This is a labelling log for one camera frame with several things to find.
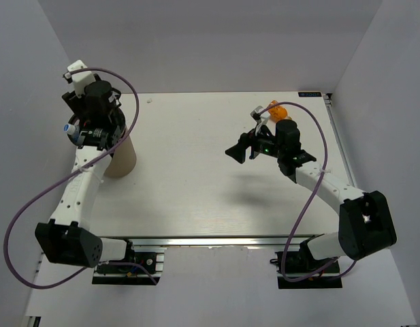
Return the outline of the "orange juice bottle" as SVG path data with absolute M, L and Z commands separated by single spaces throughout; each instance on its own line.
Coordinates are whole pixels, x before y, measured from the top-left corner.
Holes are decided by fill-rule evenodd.
M 273 100 L 269 106 L 271 106 L 272 108 L 270 108 L 268 110 L 268 113 L 270 114 L 270 120 L 273 121 L 274 123 L 277 123 L 281 120 L 291 120 L 291 117 L 288 114 L 287 109 L 284 106 L 281 105 L 276 105 L 278 102 L 276 100 Z

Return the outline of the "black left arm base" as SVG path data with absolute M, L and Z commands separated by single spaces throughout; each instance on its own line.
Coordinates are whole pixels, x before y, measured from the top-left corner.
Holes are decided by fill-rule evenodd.
M 125 257 L 98 265 L 92 284 L 155 286 L 163 272 L 164 255 L 165 248 L 127 240 Z

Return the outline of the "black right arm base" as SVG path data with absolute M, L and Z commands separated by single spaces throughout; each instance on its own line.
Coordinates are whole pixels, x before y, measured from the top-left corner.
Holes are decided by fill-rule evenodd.
M 329 258 L 324 260 L 316 260 L 310 254 L 306 247 L 307 241 L 299 244 L 299 249 L 290 248 L 287 252 L 285 261 L 285 272 L 288 278 L 298 278 L 312 273 L 324 264 L 330 261 Z M 282 276 L 282 255 L 283 252 L 275 253 L 276 257 L 270 260 L 270 264 L 276 267 L 278 289 L 280 290 L 309 290 L 309 289 L 340 289 L 342 288 L 341 278 L 337 278 L 340 274 L 340 266 L 337 261 L 328 266 L 324 270 L 320 270 L 314 276 L 298 282 L 289 282 Z

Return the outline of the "blue label bottle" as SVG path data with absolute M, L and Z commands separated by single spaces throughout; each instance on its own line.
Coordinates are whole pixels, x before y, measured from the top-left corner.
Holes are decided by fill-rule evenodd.
M 80 137 L 80 127 L 79 125 L 74 125 L 67 123 L 64 125 L 63 131 L 67 134 L 67 137 L 72 144 L 77 145 L 78 139 Z

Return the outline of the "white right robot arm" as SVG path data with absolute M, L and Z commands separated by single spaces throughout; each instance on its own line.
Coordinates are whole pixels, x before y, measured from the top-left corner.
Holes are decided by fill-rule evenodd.
M 338 214 L 338 230 L 314 236 L 301 243 L 300 266 L 309 272 L 324 259 L 347 256 L 360 260 L 397 242 L 386 197 L 379 191 L 365 192 L 326 172 L 315 157 L 302 149 L 294 121 L 277 122 L 276 131 L 263 126 L 243 133 L 225 153 L 243 164 L 251 157 L 275 157 L 280 171 L 294 183 L 312 191 Z

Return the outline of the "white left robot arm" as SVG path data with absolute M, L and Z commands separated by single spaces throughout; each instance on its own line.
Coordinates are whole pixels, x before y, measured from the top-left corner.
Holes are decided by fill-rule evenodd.
M 63 95 L 74 113 L 67 133 L 76 146 L 75 176 L 67 183 L 49 221 L 35 229 L 40 247 L 54 264 L 93 268 L 112 261 L 122 272 L 135 266 L 129 241 L 101 238 L 90 231 L 103 178 L 122 178 L 137 161 L 133 143 L 125 135 L 128 129 L 119 99 L 117 89 L 98 79 Z

